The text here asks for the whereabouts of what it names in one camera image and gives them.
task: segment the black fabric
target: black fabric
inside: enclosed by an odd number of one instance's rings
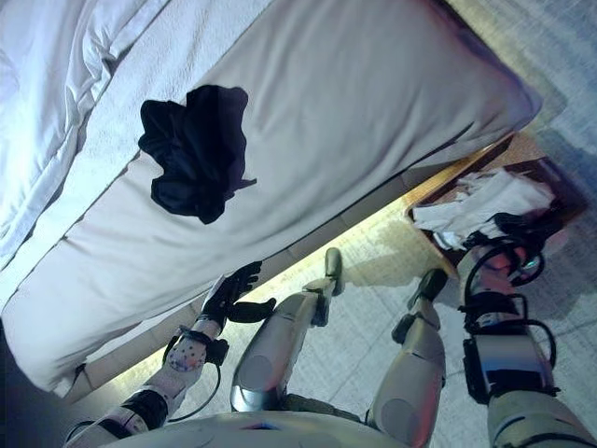
[[[164,170],[151,183],[156,203],[205,224],[224,213],[224,202],[243,186],[246,139],[241,123],[247,100],[240,88],[201,86],[187,94],[187,106],[143,103],[145,133],[139,148]]]

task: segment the mattress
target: mattress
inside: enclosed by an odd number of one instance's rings
[[[421,0],[276,0],[193,87],[203,84],[247,92],[244,178],[256,184],[205,226],[153,203],[161,169],[145,154],[132,161],[3,311],[8,345],[38,387],[64,390],[107,341],[287,247],[413,163],[459,159],[540,107]]]

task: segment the humanoid robot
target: humanoid robot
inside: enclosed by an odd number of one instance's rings
[[[460,310],[469,333],[464,342],[468,391],[476,402],[489,407],[489,446],[597,447],[576,416],[556,399],[555,341],[543,323],[528,317],[526,299],[514,292],[515,286],[540,274],[541,246],[520,237],[481,238],[459,264],[463,279]],[[259,267],[253,263],[221,277],[192,329],[181,328],[169,343],[162,368],[66,446],[426,446],[445,383],[444,347],[433,300],[447,275],[441,270],[428,272],[409,300],[408,313],[392,332],[402,349],[361,421],[322,401],[288,394],[286,388],[308,328],[326,325],[330,301],[341,291],[340,251],[327,251],[323,278],[275,308],[275,300],[236,303],[257,280]],[[517,306],[520,300],[521,309]],[[216,365],[219,385],[219,366],[228,343],[217,338],[227,320],[264,320],[234,372],[232,412],[164,426],[198,411],[171,418],[206,362]],[[529,331],[531,326],[547,332],[548,357]]]

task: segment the white sheet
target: white sheet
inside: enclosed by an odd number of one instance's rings
[[[271,0],[171,0],[135,42],[87,124],[61,196],[0,271],[0,309],[138,151],[145,99],[182,100]]]
[[[0,270],[64,181],[114,62],[168,0],[13,0],[0,10]]]
[[[161,169],[145,154],[132,161],[4,309],[11,351],[46,390],[106,341],[292,244],[432,149],[451,142],[428,163],[460,158],[520,129],[540,106],[423,0],[276,0],[202,78],[192,55],[203,16],[188,4],[172,0],[133,47],[88,142],[136,148],[145,98],[239,86],[249,98],[245,178],[257,183],[204,226],[155,204]],[[175,31],[153,34],[171,12]],[[146,37],[161,41],[140,47]]]

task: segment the wire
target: wire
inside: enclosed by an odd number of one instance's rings
[[[501,245],[499,245],[497,247],[494,247],[493,249],[489,250],[488,252],[486,252],[485,255],[483,255],[477,261],[477,263],[475,263],[475,266],[473,266],[473,269],[470,270],[470,274],[466,278],[466,283],[465,283],[465,305],[468,305],[468,303],[470,302],[470,288],[471,288],[471,286],[473,284],[473,280],[475,279],[475,276],[477,275],[477,272],[479,271],[479,269],[481,269],[483,267],[483,265],[487,261],[489,261],[493,257],[496,257],[496,256],[500,255],[502,252],[504,252],[504,249],[506,247],[510,247],[512,249],[515,249],[516,247],[519,247],[519,246],[520,245],[515,245],[514,243],[504,243],[504,244],[501,244]]]
[[[88,427],[90,425],[93,425],[95,422],[92,420],[85,420],[83,422],[78,422],[76,425],[73,426],[73,428],[68,432],[68,434],[66,434],[66,438],[64,439],[64,443],[62,444],[63,446],[66,446],[66,443],[68,443],[73,437],[75,437],[75,433],[81,429],[82,427]]]
[[[217,392],[217,389],[219,389],[220,383],[222,382],[222,372],[220,370],[220,366],[218,366],[217,364],[214,364],[214,365],[215,365],[215,369],[217,370],[217,382],[215,383],[215,387],[214,387],[214,391],[212,392],[212,395],[210,395],[207,398],[207,400],[199,408],[197,408],[195,411],[193,411],[192,413],[188,413],[186,415],[183,415],[182,417],[171,418],[170,420],[168,420],[168,422],[175,423],[175,422],[180,422],[182,420],[186,420],[187,418],[192,417],[196,413],[201,412],[205,408],[205,406],[207,406],[210,403],[210,401],[212,400],[212,398],[215,396],[215,393]]]

